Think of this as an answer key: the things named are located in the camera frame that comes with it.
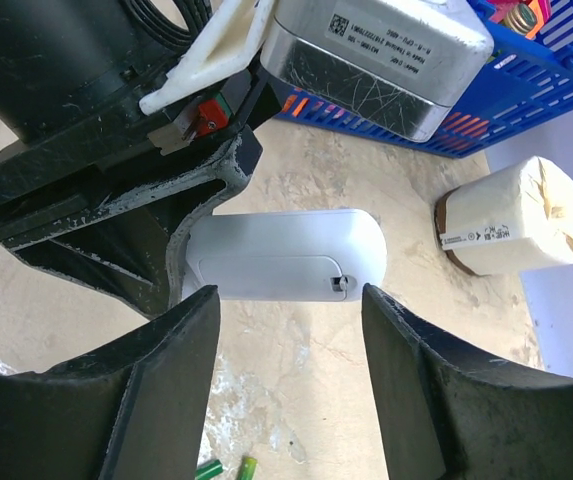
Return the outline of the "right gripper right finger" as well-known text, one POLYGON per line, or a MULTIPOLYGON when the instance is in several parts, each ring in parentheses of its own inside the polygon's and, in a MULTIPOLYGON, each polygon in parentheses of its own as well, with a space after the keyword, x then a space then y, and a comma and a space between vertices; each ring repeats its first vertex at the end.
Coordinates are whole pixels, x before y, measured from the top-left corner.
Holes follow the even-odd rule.
POLYGON ((380 288, 362 329, 392 479, 573 479, 573 378, 493 355, 380 288))

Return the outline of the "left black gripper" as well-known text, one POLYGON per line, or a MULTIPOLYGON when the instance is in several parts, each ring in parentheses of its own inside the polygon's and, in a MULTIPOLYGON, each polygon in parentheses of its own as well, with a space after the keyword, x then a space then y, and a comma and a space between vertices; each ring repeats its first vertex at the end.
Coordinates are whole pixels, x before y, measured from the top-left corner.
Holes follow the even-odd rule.
POLYGON ((131 100, 33 145, 0 151, 0 240, 25 264, 112 296, 146 318, 180 301, 190 229, 249 184, 262 154, 253 130, 276 115, 284 86, 239 73, 196 97, 234 103, 229 123, 181 138, 171 116, 131 100))

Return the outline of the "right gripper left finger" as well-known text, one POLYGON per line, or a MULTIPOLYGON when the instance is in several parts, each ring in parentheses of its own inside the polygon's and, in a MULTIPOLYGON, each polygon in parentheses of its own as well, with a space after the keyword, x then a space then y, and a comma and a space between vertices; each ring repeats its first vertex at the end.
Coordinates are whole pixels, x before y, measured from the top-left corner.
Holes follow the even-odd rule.
POLYGON ((204 287, 42 373, 0 375, 0 479, 191 479, 220 333, 204 287))

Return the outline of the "long white remote control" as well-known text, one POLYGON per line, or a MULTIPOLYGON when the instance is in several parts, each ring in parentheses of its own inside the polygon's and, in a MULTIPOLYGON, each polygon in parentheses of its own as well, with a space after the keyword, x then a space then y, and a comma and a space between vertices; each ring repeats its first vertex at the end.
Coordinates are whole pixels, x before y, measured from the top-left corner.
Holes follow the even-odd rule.
POLYGON ((351 302, 386 269, 383 231, 363 210, 212 215, 190 232, 182 295, 215 285, 225 300, 351 302))

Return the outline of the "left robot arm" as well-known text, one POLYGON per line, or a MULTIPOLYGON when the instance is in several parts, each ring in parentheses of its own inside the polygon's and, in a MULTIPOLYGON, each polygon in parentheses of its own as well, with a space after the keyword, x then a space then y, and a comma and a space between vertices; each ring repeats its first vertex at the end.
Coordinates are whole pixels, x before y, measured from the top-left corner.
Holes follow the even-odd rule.
POLYGON ((149 1, 0 1, 0 245, 148 318, 180 302, 190 229, 247 187, 287 97, 253 60, 144 114, 212 23, 177 7, 184 26, 149 1))

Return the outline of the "wrapped toilet paper roll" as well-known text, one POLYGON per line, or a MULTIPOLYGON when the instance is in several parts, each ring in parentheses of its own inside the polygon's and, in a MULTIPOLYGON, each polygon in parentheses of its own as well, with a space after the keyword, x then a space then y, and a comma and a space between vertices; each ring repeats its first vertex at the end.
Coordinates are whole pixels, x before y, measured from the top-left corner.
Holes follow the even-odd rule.
POLYGON ((472 276, 573 265, 573 180, 540 156, 447 192, 434 219, 447 258, 472 276))

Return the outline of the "blue plastic basket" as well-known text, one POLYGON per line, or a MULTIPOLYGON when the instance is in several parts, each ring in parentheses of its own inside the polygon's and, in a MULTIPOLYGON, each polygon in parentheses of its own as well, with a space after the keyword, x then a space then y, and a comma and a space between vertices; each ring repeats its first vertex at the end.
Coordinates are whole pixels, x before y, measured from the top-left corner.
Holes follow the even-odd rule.
POLYGON ((492 21, 489 2, 471 6, 493 36, 494 52, 429 141, 410 142, 300 89, 278 119, 464 158, 573 111, 573 1, 552 2, 551 17, 532 39, 492 21))

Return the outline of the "orange pink snack pack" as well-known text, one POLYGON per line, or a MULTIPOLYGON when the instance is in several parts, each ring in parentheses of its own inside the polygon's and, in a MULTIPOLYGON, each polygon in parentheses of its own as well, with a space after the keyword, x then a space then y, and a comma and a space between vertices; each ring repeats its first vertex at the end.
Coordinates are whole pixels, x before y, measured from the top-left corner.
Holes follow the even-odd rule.
POLYGON ((490 1, 495 12, 490 20, 533 40, 552 15, 549 1, 506 0, 490 1))

